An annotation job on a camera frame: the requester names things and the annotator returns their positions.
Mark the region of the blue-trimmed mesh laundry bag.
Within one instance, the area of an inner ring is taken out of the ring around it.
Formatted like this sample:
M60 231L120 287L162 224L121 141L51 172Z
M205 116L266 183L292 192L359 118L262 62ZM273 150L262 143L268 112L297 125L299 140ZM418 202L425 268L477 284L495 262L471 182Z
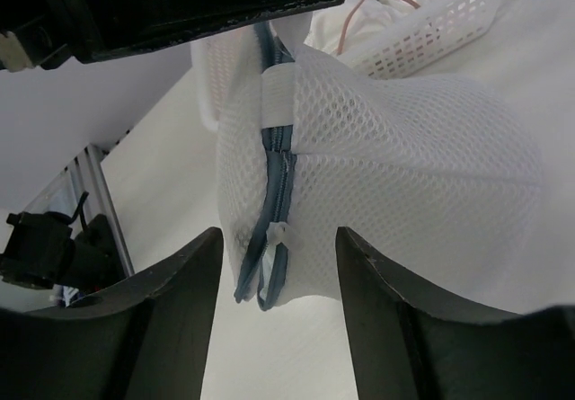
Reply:
M376 80L259 22L193 45L219 91L217 203L234 299L339 298L335 236L460 292L518 257L544 189L538 147L458 76Z

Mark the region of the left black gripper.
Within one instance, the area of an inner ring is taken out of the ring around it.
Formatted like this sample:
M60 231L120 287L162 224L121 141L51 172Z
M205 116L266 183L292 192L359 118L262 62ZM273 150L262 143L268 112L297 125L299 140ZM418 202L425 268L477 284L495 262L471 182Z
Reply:
M344 0L1 0L1 67L142 55Z

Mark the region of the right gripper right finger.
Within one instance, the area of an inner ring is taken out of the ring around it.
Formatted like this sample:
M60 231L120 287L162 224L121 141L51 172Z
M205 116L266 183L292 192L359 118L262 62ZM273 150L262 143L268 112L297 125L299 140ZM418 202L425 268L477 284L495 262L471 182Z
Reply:
M350 228L336 235L362 399L571 399L574 309L518 315L442 289Z

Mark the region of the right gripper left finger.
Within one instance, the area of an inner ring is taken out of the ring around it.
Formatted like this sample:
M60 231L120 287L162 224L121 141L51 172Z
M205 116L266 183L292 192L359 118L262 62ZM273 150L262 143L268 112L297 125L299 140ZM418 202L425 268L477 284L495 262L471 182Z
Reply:
M211 227L70 307L3 310L2 398L199 398L223 247Z

